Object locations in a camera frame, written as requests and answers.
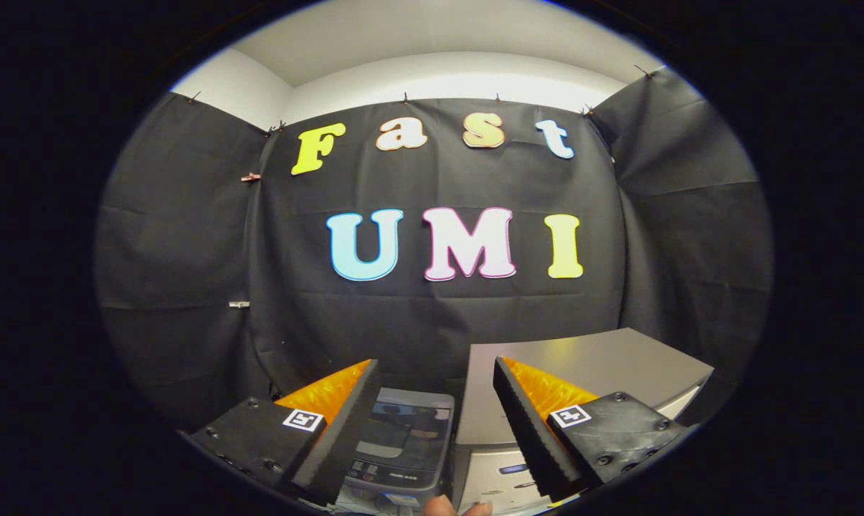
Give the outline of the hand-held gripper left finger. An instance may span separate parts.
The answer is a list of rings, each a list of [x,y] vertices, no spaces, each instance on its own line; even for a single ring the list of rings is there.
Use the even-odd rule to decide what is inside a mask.
[[[277,401],[250,396],[188,443],[258,489],[336,503],[379,395],[377,369],[377,360],[363,360]]]

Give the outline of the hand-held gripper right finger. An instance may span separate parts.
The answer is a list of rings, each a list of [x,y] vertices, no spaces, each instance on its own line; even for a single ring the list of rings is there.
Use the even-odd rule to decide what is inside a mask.
[[[613,483],[690,435],[629,393],[597,396],[506,356],[495,360],[492,385],[539,494],[552,502]]]

